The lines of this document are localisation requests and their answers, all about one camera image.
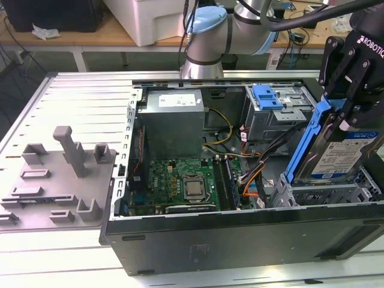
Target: robotiq logo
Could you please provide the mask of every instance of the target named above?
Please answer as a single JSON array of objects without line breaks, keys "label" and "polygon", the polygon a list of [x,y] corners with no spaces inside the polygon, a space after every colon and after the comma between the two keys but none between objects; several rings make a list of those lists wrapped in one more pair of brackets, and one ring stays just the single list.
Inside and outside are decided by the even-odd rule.
[{"label": "robotiq logo", "polygon": [[366,45],[367,47],[372,49],[373,52],[376,52],[378,55],[381,56],[381,58],[384,59],[384,49],[377,45],[375,42],[373,42],[371,39],[367,38],[366,36],[360,36],[358,44]]}]

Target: table leg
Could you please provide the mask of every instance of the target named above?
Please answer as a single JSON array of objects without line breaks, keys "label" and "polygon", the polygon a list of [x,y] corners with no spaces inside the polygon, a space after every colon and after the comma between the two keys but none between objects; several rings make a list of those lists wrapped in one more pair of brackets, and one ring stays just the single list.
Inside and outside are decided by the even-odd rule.
[{"label": "table leg", "polygon": [[122,65],[125,67],[128,66],[127,53],[121,52],[121,59],[122,59]]},{"label": "table leg", "polygon": [[76,66],[79,72],[88,72],[88,66],[84,61],[82,52],[72,52],[73,58],[76,62]]},{"label": "table leg", "polygon": [[280,60],[281,53],[280,52],[271,52],[269,54],[268,62],[266,65],[266,70],[276,70],[278,62]]}]

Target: cpu socket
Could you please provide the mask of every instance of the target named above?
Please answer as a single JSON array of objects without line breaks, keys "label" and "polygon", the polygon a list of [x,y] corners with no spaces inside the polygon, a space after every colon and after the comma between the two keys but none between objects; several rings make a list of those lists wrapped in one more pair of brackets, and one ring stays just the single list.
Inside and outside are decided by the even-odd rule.
[{"label": "cpu socket", "polygon": [[200,202],[205,198],[204,178],[184,178],[184,199]]}]

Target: wooden table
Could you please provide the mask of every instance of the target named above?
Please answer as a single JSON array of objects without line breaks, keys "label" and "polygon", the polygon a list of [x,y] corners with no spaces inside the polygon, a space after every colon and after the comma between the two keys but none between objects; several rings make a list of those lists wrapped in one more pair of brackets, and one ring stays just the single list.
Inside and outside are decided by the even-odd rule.
[{"label": "wooden table", "polygon": [[[307,4],[302,2],[295,2],[295,6],[297,10],[287,11],[286,17],[308,8]],[[296,13],[293,17],[301,15],[302,13]],[[18,51],[22,49],[6,30],[3,18],[4,15],[0,17],[0,43],[5,50],[15,52],[16,59],[22,62],[18,57]],[[332,20],[329,20],[318,23],[316,29],[308,29],[310,41],[303,48],[302,53],[322,54],[326,39],[334,34],[331,31],[331,24]],[[125,52],[177,52],[181,40],[180,37],[173,37],[160,40],[151,46],[137,47],[132,38],[111,14],[105,15],[100,28],[95,33],[60,32],[61,37],[46,41],[37,38],[29,32],[16,32],[11,25],[9,27],[18,42],[29,51],[71,52],[80,72],[88,70],[83,58],[83,52],[121,52],[123,64],[126,64]],[[280,55],[284,53],[288,42],[287,32],[280,33],[277,42],[272,45],[268,52],[270,57],[267,70],[276,69]]]}]

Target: lab floor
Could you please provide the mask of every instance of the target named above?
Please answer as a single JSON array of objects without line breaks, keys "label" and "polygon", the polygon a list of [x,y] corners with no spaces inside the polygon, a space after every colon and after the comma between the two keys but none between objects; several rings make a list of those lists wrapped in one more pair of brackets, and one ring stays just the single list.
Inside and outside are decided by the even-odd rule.
[{"label": "lab floor", "polygon": [[[263,70],[268,60],[267,55],[239,55],[238,57],[237,70]],[[90,71],[175,71],[178,69],[177,53],[127,53],[127,58],[128,66],[124,67],[120,53],[85,53]],[[73,56],[70,53],[37,52],[35,59],[47,71],[77,71]],[[295,68],[302,70],[320,69],[321,60],[321,55],[311,55],[308,59],[300,58]],[[288,67],[289,64],[282,63],[280,68],[287,69]],[[36,82],[25,79],[27,68],[28,77],[35,79]],[[7,133],[11,123],[16,120],[43,79],[44,73],[31,61],[28,55],[25,57],[23,65],[0,78],[0,140]]]}]

